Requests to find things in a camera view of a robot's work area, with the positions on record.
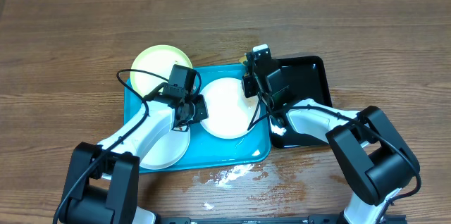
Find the white plate with pink rim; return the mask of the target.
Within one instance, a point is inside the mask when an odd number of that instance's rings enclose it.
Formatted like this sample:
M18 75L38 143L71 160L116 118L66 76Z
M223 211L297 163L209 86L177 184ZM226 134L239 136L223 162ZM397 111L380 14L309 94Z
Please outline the white plate with pink rim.
M258 97L247 98L239 79L223 77L214 80L203 88L201 95L208 113L201 125L215 137L235 139L244 136L249 132L254 113L260 115Z

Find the yellow-green plate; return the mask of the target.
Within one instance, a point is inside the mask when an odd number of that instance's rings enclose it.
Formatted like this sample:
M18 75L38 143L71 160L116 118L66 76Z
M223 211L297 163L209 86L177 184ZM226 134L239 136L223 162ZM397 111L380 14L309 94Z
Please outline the yellow-green plate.
M175 64L192 68L190 59L183 51L174 46L161 44L142 51L133 61L131 68L147 71L168 79ZM130 73L130 81L132 88L141 97L150 93L163 82L161 78L156 76L135 71Z

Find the green yellow sponge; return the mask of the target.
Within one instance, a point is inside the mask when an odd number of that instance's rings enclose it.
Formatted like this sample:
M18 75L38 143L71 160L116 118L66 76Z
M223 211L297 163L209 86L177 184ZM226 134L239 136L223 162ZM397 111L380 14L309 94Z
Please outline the green yellow sponge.
M243 57L241 57L241 58L239 59L239 62L240 62L243 66L248 66L247 55L245 54Z

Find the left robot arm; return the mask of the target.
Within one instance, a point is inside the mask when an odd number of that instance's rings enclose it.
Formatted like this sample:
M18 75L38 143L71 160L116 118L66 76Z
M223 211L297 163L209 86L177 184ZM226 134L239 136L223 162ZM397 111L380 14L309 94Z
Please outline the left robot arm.
M137 205L140 161L174 128L189 127L207 116L202 95L177 108L157 97L144 102L110 137L77 145L53 222L157 223L155 213Z

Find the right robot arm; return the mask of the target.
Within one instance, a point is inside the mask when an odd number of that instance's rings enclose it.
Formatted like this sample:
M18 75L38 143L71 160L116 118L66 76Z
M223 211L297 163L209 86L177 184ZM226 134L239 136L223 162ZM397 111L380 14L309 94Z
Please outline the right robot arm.
M362 111L333 108L317 63L246 59L246 97L266 107L272 138L279 148L327 144L352 190L339 214L309 216L310 223L406 223L387 215L398 199L421 188L420 165L386 114L376 106Z

